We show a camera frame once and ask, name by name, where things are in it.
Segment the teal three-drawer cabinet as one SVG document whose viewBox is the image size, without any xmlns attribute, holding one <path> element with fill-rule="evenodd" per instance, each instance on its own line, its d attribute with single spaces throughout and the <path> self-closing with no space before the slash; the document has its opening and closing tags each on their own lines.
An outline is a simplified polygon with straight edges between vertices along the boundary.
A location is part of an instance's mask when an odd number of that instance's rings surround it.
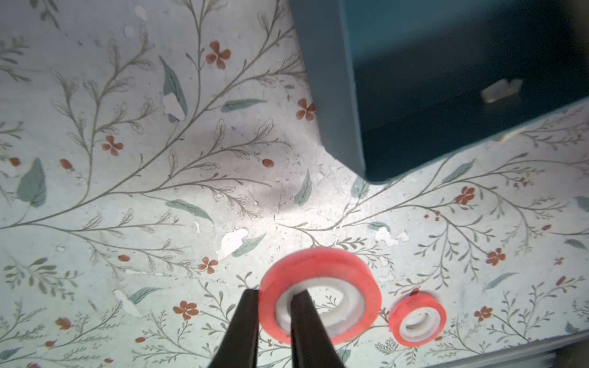
<svg viewBox="0 0 589 368">
<path fill-rule="evenodd" d="M 325 150 L 371 183 L 588 98 L 586 1 L 292 1 Z"/>
</svg>

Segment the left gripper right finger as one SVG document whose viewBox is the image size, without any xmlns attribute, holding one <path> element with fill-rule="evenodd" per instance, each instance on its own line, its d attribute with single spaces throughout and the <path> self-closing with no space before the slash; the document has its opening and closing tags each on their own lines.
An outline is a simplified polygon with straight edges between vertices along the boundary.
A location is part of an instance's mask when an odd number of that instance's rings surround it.
<svg viewBox="0 0 589 368">
<path fill-rule="evenodd" d="M 294 368 L 345 368 L 307 291 L 291 300 L 291 350 Z"/>
</svg>

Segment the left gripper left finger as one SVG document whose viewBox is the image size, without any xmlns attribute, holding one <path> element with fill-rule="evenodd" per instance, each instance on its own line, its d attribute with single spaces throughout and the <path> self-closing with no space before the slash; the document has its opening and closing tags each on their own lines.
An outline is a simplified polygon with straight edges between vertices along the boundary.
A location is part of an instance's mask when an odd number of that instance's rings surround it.
<svg viewBox="0 0 589 368">
<path fill-rule="evenodd" d="M 259 292 L 247 289 L 209 368 L 256 368 L 258 341 Z"/>
</svg>

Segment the red tape roll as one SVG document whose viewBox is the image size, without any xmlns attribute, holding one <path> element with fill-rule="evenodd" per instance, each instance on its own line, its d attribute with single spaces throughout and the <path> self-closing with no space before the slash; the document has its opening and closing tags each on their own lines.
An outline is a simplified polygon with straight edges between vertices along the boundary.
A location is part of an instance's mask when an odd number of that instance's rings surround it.
<svg viewBox="0 0 589 368">
<path fill-rule="evenodd" d="M 259 288 L 259 321 L 274 340 L 291 343 L 290 303 L 303 291 L 335 344 L 362 335 L 380 314 L 380 288 L 359 257 L 333 248 L 296 251 L 271 266 Z"/>
<path fill-rule="evenodd" d="M 389 328 L 400 345 L 421 347 L 439 337 L 446 321 L 446 310 L 434 296 L 415 294 L 394 306 L 389 315 Z"/>
</svg>

